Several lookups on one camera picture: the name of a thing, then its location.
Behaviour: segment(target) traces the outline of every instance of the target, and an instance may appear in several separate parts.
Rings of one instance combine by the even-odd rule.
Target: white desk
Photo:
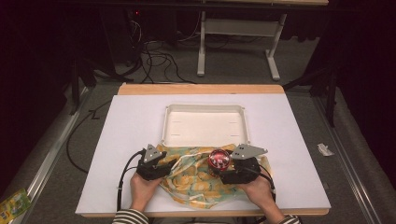
[[[134,86],[146,91],[142,94],[134,93]],[[156,145],[161,142],[165,108],[170,104],[243,106],[246,109],[247,131],[251,145],[269,150],[267,157],[274,172],[276,203],[280,209],[287,214],[307,216],[328,213],[330,203],[288,99],[280,86],[131,85],[131,87],[132,93],[137,95],[116,95],[113,98],[82,191],[77,214],[84,217],[115,215],[117,185],[123,167],[137,150],[146,147],[148,143]],[[195,94],[185,94],[186,92],[195,92]],[[128,91],[120,90],[119,94],[128,94]],[[137,161],[138,158],[131,163],[131,166],[135,166]],[[128,207],[131,202],[128,180],[133,173],[134,170],[130,171],[124,178],[122,208]],[[260,213],[247,197],[221,203],[210,210],[195,210],[173,201],[160,187],[157,188],[146,210],[146,215],[149,217],[241,217],[258,216]]]

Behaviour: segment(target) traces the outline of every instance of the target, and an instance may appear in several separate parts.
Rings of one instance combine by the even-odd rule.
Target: crumpled paper
[[[328,146],[323,145],[323,143],[318,144],[318,149],[323,156],[334,155],[334,153],[328,149]]]

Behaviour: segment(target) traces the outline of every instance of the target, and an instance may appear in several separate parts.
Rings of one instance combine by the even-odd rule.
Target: black curtain
[[[367,8],[350,46],[338,86],[370,149],[396,187],[396,3]]]
[[[51,1],[2,1],[0,5],[2,195],[64,107],[71,57]]]

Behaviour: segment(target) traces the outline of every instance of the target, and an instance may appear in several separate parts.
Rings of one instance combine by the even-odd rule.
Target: crumpled cloth
[[[234,196],[245,192],[236,185],[223,185],[219,177],[208,172],[207,158],[216,148],[234,150],[235,145],[224,147],[165,147],[157,146],[158,150],[166,151],[166,157],[159,165],[177,159],[170,175],[166,176],[161,186],[178,203],[193,208],[210,209],[218,203],[231,200]],[[265,156],[258,158],[259,164],[270,172]]]

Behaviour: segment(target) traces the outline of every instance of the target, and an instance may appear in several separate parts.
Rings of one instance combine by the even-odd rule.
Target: open box lid
[[[163,125],[167,147],[249,144],[245,108],[240,105],[169,105]]]

